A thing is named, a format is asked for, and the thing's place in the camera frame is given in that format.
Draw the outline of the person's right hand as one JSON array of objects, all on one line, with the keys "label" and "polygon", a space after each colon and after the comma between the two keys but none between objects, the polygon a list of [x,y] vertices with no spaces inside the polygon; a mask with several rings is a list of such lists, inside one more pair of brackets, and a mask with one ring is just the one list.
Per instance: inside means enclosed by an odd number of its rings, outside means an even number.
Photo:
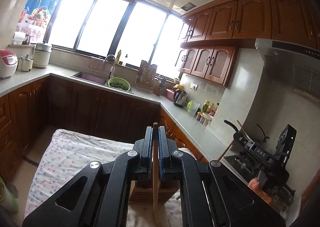
[{"label": "person's right hand", "polygon": [[272,198],[263,191],[263,189],[261,188],[260,182],[256,179],[253,178],[249,184],[248,184],[249,188],[255,192],[262,200],[264,200],[268,205],[272,206],[273,204],[273,200]]}]

